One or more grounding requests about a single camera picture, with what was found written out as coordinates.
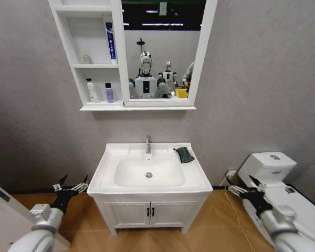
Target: bathroom sink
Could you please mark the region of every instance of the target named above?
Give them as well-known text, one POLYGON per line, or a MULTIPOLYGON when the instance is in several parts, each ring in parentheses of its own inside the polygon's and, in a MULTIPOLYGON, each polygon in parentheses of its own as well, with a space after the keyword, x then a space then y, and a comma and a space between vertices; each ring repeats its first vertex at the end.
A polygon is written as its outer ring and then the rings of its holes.
POLYGON ((190 143, 107 144, 90 182, 88 194, 152 194, 210 192, 206 178, 190 143), (174 150, 187 147, 195 160, 182 164, 174 150))
POLYGON ((123 187, 172 187, 184 183, 179 160, 170 157, 123 159, 119 162, 114 182, 123 187))

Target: toilet tank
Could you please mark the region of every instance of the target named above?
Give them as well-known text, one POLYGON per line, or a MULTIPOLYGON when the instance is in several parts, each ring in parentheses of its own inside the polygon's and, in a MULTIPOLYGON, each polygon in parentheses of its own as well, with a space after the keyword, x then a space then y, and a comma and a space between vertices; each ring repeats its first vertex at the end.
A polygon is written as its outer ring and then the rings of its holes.
POLYGON ((262 152, 250 155, 238 171, 238 176, 248 187, 255 187, 249 175, 263 184, 281 182, 296 162, 281 152, 262 152))

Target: power cord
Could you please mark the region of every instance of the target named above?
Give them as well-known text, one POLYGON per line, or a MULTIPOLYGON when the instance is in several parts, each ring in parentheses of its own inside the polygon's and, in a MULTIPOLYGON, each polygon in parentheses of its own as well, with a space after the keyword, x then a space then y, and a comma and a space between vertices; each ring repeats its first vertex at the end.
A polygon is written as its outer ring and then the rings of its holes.
POLYGON ((228 185, 226 185, 225 188, 224 188, 225 197, 226 197, 227 201, 230 203, 230 205, 231 205, 233 211, 235 212, 235 215, 236 215, 236 217, 237 217, 237 222, 238 222, 239 228, 240 228, 241 232, 243 233, 243 235, 245 236, 247 242, 249 243, 249 245, 250 245, 250 247, 251 247, 251 250, 252 250, 253 252, 256 252, 256 251, 254 250, 254 248, 253 248, 253 246, 252 246, 250 240, 248 239, 248 237, 247 237, 245 231, 244 231, 243 228, 241 227, 241 224, 240 224, 240 221, 239 221, 239 217, 238 217, 238 214, 237 214, 237 212, 236 212, 236 210, 235 210, 235 207, 233 206, 231 200, 229 199, 229 197, 228 197, 227 194, 226 194, 226 188, 227 188, 227 187, 228 187, 228 185))

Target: black cloth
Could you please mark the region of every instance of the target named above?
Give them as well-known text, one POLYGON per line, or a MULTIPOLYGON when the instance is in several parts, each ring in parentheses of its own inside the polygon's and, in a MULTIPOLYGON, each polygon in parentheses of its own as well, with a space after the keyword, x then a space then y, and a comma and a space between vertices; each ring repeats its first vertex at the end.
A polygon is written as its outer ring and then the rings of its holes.
POLYGON ((189 163, 195 159, 193 156, 190 155, 187 147, 181 147, 178 149, 174 148, 174 150, 178 152, 182 164, 189 163))

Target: toothpaste tube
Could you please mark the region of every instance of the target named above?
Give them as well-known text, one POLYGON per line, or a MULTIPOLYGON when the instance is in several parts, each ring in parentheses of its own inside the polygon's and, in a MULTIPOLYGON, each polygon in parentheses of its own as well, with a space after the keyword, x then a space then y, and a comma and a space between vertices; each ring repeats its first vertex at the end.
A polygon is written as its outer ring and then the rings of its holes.
POLYGON ((109 48, 110 48, 111 63, 117 64, 117 54, 115 52, 116 46, 114 44, 112 23, 105 22, 105 29, 106 29, 106 34, 107 34, 107 40, 109 43, 109 48))

